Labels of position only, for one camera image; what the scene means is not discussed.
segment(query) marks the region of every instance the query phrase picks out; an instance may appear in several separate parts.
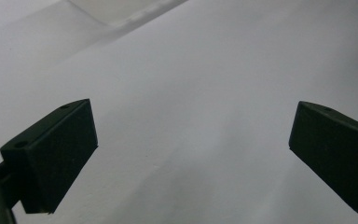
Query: white sheet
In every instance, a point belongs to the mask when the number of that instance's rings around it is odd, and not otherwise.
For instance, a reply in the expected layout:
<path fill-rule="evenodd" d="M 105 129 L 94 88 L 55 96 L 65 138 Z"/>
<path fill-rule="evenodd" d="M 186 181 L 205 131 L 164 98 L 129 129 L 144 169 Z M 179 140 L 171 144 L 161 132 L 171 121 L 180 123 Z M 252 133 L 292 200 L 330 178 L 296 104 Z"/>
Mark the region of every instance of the white sheet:
<path fill-rule="evenodd" d="M 45 7 L 57 3 L 59 0 L 0 0 L 0 28 L 9 25 L 13 21 L 36 13 Z"/>
<path fill-rule="evenodd" d="M 166 5 L 176 5 L 186 0 L 70 0 L 106 24 L 117 25 L 132 18 L 143 17 Z"/>
<path fill-rule="evenodd" d="M 189 1 L 110 38 L 0 72 L 0 146 L 82 98 L 99 136 L 56 214 L 19 223 L 358 223 L 288 147 L 299 100 L 358 120 L 358 1 Z"/>

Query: screw hole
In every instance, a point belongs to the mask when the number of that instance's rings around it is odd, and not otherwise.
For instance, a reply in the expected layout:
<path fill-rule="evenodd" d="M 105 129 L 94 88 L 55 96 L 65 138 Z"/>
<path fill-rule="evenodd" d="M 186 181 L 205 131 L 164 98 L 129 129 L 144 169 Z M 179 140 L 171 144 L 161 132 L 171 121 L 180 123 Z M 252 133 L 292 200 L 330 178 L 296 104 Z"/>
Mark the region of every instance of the screw hole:
<path fill-rule="evenodd" d="M 14 147 L 25 147 L 28 144 L 27 141 L 22 141 L 19 143 L 16 143 L 16 145 L 14 145 Z"/>

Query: white fabric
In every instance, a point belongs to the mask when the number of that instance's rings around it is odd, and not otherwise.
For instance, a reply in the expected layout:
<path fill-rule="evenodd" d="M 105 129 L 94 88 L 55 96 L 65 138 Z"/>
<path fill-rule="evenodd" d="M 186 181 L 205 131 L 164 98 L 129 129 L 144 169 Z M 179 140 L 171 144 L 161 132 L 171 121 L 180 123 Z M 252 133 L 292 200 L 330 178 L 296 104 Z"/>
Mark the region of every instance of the white fabric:
<path fill-rule="evenodd" d="M 0 28 L 31 15 L 59 0 L 0 0 Z"/>
<path fill-rule="evenodd" d="M 73 15 L 48 54 L 0 30 L 0 146 L 83 98 L 100 145 L 54 215 L 19 203 L 19 223 L 358 223 L 288 146 L 300 100 L 358 120 L 358 0 L 188 1 L 120 39 Z M 60 57 L 16 58 L 34 48 Z"/>
<path fill-rule="evenodd" d="M 164 5 L 177 4 L 184 0 L 70 0 L 95 19 L 106 24 L 118 23 L 143 17 Z"/>

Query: white surface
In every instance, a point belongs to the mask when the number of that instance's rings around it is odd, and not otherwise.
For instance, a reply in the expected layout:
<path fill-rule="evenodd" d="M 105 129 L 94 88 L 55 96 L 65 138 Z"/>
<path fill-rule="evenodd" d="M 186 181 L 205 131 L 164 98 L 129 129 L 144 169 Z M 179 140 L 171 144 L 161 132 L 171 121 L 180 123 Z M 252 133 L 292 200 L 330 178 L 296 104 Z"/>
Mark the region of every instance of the white surface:
<path fill-rule="evenodd" d="M 116 25 L 131 17 L 142 17 L 164 5 L 184 0 L 70 0 L 98 21 Z"/>
<path fill-rule="evenodd" d="M 59 0 L 0 0 L 0 28 L 58 1 Z"/>
<path fill-rule="evenodd" d="M 111 43 L 185 1 L 160 5 L 119 26 L 103 24 L 69 1 L 25 14 L 21 20 L 0 28 L 0 77 L 10 74 L 20 79 L 37 74 L 97 42 Z"/>
<path fill-rule="evenodd" d="M 299 100 L 358 119 L 358 1 L 194 0 L 110 38 L 0 60 L 0 146 L 82 98 L 99 136 L 56 214 L 19 223 L 358 223 L 288 148 Z"/>

